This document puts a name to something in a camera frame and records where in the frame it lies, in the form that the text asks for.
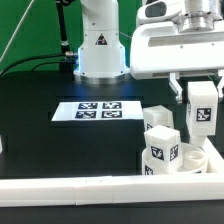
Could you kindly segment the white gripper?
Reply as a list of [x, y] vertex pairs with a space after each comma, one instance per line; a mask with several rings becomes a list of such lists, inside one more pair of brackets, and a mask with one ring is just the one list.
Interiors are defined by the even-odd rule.
[[202, 76], [218, 70], [218, 97], [224, 97], [224, 21], [212, 31], [179, 33], [172, 22], [139, 26], [132, 36], [130, 69], [135, 79], [166, 78], [182, 102], [182, 76]]

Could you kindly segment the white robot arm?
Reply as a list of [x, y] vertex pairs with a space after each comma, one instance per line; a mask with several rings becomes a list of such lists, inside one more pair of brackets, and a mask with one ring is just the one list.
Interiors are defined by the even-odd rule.
[[77, 78], [100, 83], [129, 73], [136, 79], [167, 78], [182, 100], [181, 77], [220, 77], [224, 97], [224, 0], [142, 0], [131, 37], [130, 59], [119, 41], [118, 1], [81, 0], [84, 41]]

